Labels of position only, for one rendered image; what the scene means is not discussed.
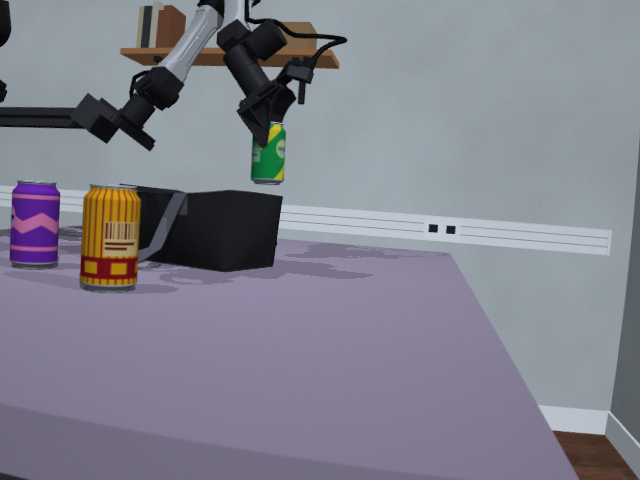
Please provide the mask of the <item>green and yellow drink can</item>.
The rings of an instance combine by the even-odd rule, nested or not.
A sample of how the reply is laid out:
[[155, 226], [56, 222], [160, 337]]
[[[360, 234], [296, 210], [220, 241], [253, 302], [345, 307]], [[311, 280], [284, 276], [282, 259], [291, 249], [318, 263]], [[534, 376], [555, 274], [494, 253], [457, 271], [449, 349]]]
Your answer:
[[254, 184], [280, 185], [284, 181], [286, 131], [283, 123], [271, 122], [268, 144], [260, 146], [253, 135], [251, 180]]

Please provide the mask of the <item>purple drink can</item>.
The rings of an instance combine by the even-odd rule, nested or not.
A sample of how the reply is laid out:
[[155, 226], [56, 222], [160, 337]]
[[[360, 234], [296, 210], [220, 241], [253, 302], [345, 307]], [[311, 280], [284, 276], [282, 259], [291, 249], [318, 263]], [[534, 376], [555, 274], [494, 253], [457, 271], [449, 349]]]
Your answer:
[[57, 182], [17, 181], [12, 191], [10, 262], [22, 269], [49, 269], [58, 260]]

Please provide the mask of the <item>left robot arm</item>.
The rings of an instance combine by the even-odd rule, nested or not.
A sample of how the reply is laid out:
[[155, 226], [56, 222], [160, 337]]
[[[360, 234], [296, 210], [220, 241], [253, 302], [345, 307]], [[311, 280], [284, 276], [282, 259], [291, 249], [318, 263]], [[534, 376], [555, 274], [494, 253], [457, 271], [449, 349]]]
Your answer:
[[[235, 80], [244, 67], [253, 63], [259, 66], [258, 59], [266, 61], [288, 44], [271, 18], [253, 30], [252, 23], [245, 19], [246, 0], [200, 0], [197, 6], [190, 26], [176, 46], [132, 86], [136, 93], [122, 109], [117, 110], [103, 98], [99, 100], [153, 144], [155, 140], [142, 130], [143, 125], [156, 110], [154, 106], [163, 111], [177, 102], [192, 64], [217, 30], [220, 29], [216, 43], [226, 53], [223, 61]], [[313, 62], [313, 58], [306, 56], [301, 63], [288, 61], [275, 80], [286, 85], [292, 79], [311, 84]]]

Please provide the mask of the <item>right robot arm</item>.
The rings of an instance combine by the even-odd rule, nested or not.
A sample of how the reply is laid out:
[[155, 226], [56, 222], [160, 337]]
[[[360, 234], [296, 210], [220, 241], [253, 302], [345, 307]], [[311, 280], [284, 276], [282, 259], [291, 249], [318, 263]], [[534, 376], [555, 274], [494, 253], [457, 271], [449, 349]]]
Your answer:
[[[0, 0], [0, 47], [9, 39], [11, 33], [11, 19], [9, 1]], [[5, 91], [6, 84], [0, 80], [0, 91]]]

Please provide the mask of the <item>yellow and red drink can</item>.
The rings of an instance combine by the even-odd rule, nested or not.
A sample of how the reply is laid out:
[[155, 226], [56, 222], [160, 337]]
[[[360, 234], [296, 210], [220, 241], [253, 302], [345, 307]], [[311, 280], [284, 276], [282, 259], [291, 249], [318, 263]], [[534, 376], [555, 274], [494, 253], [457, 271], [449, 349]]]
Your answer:
[[141, 199], [136, 186], [91, 184], [84, 196], [80, 282], [96, 292], [137, 284]]

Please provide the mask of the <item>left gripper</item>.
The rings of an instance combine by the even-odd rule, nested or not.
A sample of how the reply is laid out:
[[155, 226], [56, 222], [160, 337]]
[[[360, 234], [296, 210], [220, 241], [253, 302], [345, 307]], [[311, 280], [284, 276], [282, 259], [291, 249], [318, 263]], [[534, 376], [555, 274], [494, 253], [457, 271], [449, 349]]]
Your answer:
[[240, 100], [237, 113], [264, 148], [268, 144], [271, 121], [282, 123], [296, 96], [282, 80], [270, 81], [257, 63], [240, 71], [236, 81], [246, 98]]

